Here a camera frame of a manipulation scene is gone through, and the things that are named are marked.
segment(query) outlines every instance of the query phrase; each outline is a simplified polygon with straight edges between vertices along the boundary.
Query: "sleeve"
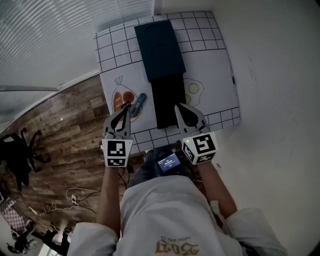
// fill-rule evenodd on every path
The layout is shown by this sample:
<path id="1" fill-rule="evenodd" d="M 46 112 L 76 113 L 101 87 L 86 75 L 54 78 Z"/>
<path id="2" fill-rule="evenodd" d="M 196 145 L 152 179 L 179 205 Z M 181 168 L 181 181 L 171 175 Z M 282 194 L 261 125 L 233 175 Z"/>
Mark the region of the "sleeve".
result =
<path id="1" fill-rule="evenodd" d="M 67 256 L 109 256 L 115 252 L 118 240 L 117 234 L 105 225 L 78 223 Z"/>
<path id="2" fill-rule="evenodd" d="M 261 256 L 288 255 L 260 209 L 246 208 L 235 212 L 224 221 L 222 230 L 253 247 Z"/>

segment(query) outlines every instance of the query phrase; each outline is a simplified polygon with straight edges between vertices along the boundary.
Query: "checkered cloth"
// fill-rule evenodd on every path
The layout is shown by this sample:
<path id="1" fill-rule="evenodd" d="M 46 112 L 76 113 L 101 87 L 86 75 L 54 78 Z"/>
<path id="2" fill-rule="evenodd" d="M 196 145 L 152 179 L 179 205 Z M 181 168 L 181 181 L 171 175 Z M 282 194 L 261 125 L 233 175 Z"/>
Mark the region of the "checkered cloth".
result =
<path id="1" fill-rule="evenodd" d="M 24 221 L 24 218 L 20 216 L 15 209 L 11 207 L 15 203 L 15 200 L 7 198 L 0 204 L 0 212 L 6 219 L 6 222 L 12 227 L 12 229 L 21 235 L 22 233 L 27 231 L 26 223 Z"/>

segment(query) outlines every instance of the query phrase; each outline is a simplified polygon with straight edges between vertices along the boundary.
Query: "wooden floor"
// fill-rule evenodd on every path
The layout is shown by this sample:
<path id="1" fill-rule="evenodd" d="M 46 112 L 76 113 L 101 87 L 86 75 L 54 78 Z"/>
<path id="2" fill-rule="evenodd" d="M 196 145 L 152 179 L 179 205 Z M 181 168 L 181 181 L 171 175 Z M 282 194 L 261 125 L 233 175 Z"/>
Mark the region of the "wooden floor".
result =
<path id="1" fill-rule="evenodd" d="M 36 223 L 35 232 L 43 235 L 50 223 L 57 227 L 71 226 L 78 222 L 94 222 L 95 213 L 91 210 L 77 207 L 65 210 L 55 210 L 42 214 L 45 210 L 69 208 L 72 203 L 66 199 L 66 190 L 72 187 L 100 190 L 104 175 L 104 155 L 100 150 L 104 121 L 109 115 L 106 99 L 97 75 L 47 99 L 0 134 L 18 133 L 27 129 L 26 140 L 40 130 L 40 135 L 34 145 L 36 154 L 44 158 L 50 157 L 51 162 L 42 164 L 35 160 L 38 173 L 31 171 L 29 186 L 22 185 L 22 193 L 17 189 L 15 176 L 6 172 L 3 179 L 7 182 L 10 197 L 17 203 L 14 208 L 18 213 L 25 214 Z M 143 163 L 143 154 L 129 159 L 129 164 L 136 169 Z M 123 178 L 128 180 L 127 172 Z M 119 195 L 125 191 L 124 183 L 120 181 Z M 72 189 L 68 193 L 78 194 L 85 198 L 91 191 Z M 97 211 L 99 193 L 93 194 L 80 205 Z M 34 214 L 29 207 L 37 211 Z"/>

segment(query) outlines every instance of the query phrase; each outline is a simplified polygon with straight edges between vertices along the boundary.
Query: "office chair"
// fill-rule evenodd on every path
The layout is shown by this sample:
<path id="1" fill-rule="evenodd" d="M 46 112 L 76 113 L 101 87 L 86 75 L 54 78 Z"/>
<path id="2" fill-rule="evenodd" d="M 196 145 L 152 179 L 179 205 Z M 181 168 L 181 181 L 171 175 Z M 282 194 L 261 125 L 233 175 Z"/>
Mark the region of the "office chair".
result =
<path id="1" fill-rule="evenodd" d="M 41 155 L 36 155 L 33 152 L 33 145 L 37 135 L 41 135 L 41 131 L 37 131 L 31 139 L 28 146 L 25 139 L 24 133 L 27 132 L 26 128 L 23 128 L 20 132 L 21 137 L 16 133 L 5 135 L 0 139 L 0 161 L 5 160 L 9 170 L 15 175 L 18 189 L 21 191 L 23 183 L 29 185 L 29 173 L 31 168 L 28 165 L 28 160 L 37 173 L 40 172 L 41 168 L 36 168 L 34 159 L 41 163 L 48 163 L 51 161 L 50 158 L 44 160 Z"/>

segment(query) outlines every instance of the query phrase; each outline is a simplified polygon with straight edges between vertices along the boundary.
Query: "forearm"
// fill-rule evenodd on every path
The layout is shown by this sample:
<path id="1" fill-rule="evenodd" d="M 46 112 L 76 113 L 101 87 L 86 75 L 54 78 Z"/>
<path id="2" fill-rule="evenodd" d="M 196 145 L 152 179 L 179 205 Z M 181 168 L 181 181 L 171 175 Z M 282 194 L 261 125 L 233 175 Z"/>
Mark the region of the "forearm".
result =
<path id="1" fill-rule="evenodd" d="M 111 228 L 120 237 L 120 221 L 118 168 L 106 167 L 96 222 Z"/>
<path id="2" fill-rule="evenodd" d="M 211 162 L 198 165 L 198 169 L 204 184 L 207 199 L 217 200 L 222 216 L 228 218 L 237 211 L 235 201 L 231 197 L 225 184 L 221 180 L 216 168 Z"/>

